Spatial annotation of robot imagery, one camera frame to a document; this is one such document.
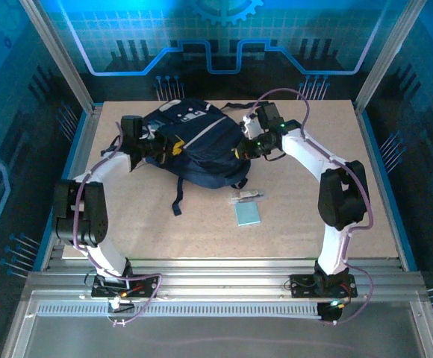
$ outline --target blue notepad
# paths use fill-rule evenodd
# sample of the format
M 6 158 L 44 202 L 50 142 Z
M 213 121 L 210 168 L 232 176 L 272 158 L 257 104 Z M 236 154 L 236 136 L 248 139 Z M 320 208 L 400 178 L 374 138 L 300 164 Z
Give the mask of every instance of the blue notepad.
M 257 224 L 260 222 L 260 213 L 255 201 L 237 203 L 234 205 L 237 214 L 238 226 Z

